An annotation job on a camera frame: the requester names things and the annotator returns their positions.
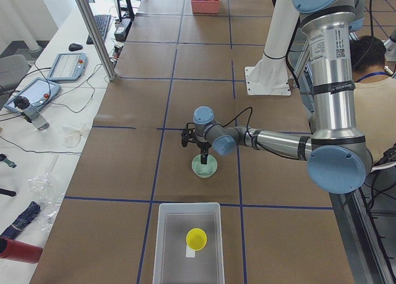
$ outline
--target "dark hair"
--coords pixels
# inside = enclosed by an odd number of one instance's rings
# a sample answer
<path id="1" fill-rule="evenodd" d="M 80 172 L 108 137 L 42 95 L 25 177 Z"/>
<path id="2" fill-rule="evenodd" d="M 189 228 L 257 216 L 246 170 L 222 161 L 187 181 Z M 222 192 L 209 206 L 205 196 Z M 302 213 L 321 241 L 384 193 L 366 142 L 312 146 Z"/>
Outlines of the dark hair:
<path id="1" fill-rule="evenodd" d="M 384 43 L 374 37 L 372 46 L 365 57 L 358 63 L 358 60 L 367 51 L 371 44 L 371 36 L 365 35 L 358 41 L 351 41 L 351 63 L 355 72 L 364 72 L 369 66 L 385 66 L 386 49 Z"/>

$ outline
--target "tablet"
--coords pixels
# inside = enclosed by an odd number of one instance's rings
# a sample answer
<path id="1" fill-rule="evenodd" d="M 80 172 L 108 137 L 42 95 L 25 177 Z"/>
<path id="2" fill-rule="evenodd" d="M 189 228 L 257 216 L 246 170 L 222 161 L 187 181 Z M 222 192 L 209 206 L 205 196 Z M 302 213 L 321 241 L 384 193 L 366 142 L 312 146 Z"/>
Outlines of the tablet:
<path id="1" fill-rule="evenodd" d="M 55 95 L 58 94 L 60 89 L 61 86 L 55 82 L 43 78 L 36 78 L 16 96 L 11 97 L 4 107 L 10 111 L 19 112 L 14 105 L 14 100 L 17 97 L 26 97 L 29 102 L 39 110 L 51 101 Z"/>
<path id="2" fill-rule="evenodd" d="M 84 72 L 86 63 L 85 53 L 59 53 L 47 79 L 59 83 L 76 81 Z"/>

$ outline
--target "computer mouse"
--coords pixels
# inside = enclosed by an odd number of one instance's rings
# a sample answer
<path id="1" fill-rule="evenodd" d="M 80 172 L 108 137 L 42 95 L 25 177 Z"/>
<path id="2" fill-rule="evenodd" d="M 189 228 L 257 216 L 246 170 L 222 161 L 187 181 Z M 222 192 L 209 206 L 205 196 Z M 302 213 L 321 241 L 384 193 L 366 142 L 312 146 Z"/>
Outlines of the computer mouse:
<path id="1" fill-rule="evenodd" d="M 77 51 L 77 50 L 81 50 L 82 49 L 82 45 L 81 44 L 77 44 L 77 43 L 71 43 L 69 45 L 69 51 Z"/>

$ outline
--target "green bowl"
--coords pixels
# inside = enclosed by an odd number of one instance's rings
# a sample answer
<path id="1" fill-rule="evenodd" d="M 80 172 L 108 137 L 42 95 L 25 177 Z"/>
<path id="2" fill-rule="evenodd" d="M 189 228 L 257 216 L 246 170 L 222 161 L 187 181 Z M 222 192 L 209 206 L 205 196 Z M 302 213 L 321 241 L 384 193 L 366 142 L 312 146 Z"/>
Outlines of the green bowl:
<path id="1" fill-rule="evenodd" d="M 208 155 L 208 161 L 206 165 L 201 165 L 200 154 L 194 157 L 191 163 L 191 168 L 195 174 L 200 178 L 209 178 L 217 170 L 217 161 L 211 155 Z"/>

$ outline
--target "keyboard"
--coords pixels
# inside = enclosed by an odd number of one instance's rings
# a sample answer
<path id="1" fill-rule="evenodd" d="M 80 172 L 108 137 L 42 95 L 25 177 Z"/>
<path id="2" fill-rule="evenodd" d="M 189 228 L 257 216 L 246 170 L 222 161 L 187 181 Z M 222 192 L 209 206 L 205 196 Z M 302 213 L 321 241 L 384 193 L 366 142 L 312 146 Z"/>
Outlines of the keyboard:
<path id="1" fill-rule="evenodd" d="M 97 27 L 99 29 L 99 33 L 101 35 L 101 39 L 105 40 L 106 34 L 107 34 L 107 30 L 108 30 L 109 25 L 110 25 L 111 15 L 95 15 L 95 16 L 93 16 L 93 18 L 95 19 L 95 22 L 96 22 Z M 93 40 L 92 40 L 91 36 L 88 36 L 87 45 L 92 45 L 92 44 L 93 44 Z"/>

